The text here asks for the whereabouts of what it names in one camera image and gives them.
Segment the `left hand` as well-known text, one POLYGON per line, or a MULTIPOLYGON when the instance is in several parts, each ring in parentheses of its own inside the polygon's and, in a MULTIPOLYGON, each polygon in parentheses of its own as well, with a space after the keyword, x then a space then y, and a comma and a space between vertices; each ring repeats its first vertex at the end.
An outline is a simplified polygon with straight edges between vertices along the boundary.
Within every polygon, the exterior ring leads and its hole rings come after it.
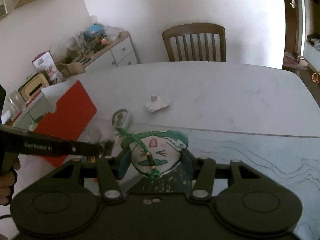
POLYGON ((0 202, 1 205, 6 206, 9 205, 12 201, 12 196, 14 194, 14 186, 17 182, 17 172, 21 168, 21 163, 19 158, 17 158, 9 173, 1 176, 0 181, 0 202))

